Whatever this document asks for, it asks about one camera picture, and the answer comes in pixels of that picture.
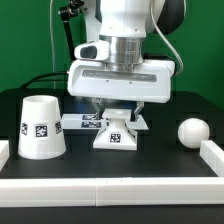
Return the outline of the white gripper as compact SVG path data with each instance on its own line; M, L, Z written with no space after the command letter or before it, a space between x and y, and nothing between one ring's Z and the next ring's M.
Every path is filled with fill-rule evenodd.
M104 62L75 61L69 70L68 92L89 97L98 119L104 108L101 99L136 101L131 121L136 122L144 102L166 103L171 94L171 77L175 64L169 60L145 60L132 72L110 71Z

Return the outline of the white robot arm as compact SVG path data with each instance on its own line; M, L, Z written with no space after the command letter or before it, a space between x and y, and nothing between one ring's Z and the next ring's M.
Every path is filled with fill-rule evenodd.
M170 99L171 78L183 71L179 55L168 59L144 51L149 33L161 39L184 21L186 0L85 0L89 41L74 50L68 92L75 97L132 101L135 120L146 102Z

